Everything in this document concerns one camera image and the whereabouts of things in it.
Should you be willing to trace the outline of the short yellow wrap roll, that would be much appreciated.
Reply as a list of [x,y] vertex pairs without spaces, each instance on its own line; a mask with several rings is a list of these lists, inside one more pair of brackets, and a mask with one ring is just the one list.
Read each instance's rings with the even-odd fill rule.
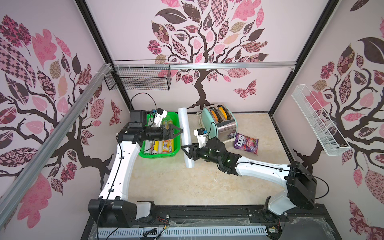
[[159,153],[159,147],[160,147],[160,142],[155,141],[152,148],[152,155],[157,155]]

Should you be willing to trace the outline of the clear white-label wrap roll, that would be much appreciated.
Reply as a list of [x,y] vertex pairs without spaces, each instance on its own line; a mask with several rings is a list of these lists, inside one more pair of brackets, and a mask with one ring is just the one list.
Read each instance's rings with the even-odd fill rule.
[[144,154],[150,155],[149,150],[151,148],[151,141],[145,141]]

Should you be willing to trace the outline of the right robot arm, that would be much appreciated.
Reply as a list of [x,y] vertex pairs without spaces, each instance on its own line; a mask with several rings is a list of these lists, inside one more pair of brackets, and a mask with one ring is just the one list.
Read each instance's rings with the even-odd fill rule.
[[181,150],[188,159],[214,163],[227,175],[254,177],[281,186],[283,190],[280,193],[267,197],[263,207],[265,215],[281,216],[293,208],[315,208],[320,178],[312,175],[300,162],[293,161],[287,165],[251,160],[227,151],[218,138],[208,140],[205,145],[183,145]]

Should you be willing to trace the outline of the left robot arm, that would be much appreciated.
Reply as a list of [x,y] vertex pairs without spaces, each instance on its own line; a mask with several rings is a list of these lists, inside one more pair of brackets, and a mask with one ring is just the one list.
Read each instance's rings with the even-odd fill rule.
[[145,141],[172,140],[183,133],[173,124],[163,124],[167,111],[156,109],[153,120],[147,111],[133,110],[130,121],[117,134],[117,154],[110,176],[98,199],[90,200],[88,211],[99,228],[130,228],[152,214],[154,203],[128,201],[129,182],[135,161]]

